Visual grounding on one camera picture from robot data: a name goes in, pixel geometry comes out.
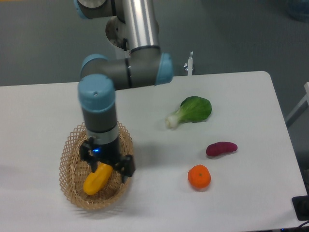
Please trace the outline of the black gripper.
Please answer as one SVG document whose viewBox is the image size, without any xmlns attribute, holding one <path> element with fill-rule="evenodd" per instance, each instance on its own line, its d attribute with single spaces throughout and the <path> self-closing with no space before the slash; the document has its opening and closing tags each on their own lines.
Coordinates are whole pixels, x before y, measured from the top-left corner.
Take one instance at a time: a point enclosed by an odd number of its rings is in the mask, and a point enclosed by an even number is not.
<svg viewBox="0 0 309 232">
<path fill-rule="evenodd" d="M 98 162 L 112 166 L 120 174 L 123 184 L 135 172 L 133 155 L 120 155 L 119 137 L 103 145 L 94 143 L 94 138 L 90 137 L 80 146 L 80 159 L 87 162 L 93 173 L 98 168 Z"/>
</svg>

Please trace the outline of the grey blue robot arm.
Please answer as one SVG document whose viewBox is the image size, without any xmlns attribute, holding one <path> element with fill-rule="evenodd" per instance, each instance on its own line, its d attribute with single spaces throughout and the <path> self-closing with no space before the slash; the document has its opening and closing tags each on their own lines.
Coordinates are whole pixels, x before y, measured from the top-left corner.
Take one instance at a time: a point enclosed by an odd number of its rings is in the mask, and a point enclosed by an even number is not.
<svg viewBox="0 0 309 232">
<path fill-rule="evenodd" d="M 131 154 L 120 154 L 115 92 L 169 83 L 173 79 L 172 59 L 160 50 L 152 1 L 77 0 L 74 5 L 82 18 L 118 20 L 115 35 L 122 39 L 120 47 L 130 52 L 130 57 L 112 61 L 100 54 L 87 56 L 78 84 L 87 135 L 80 157 L 93 172 L 99 163 L 110 165 L 125 182 L 134 174 L 135 163 Z"/>
</svg>

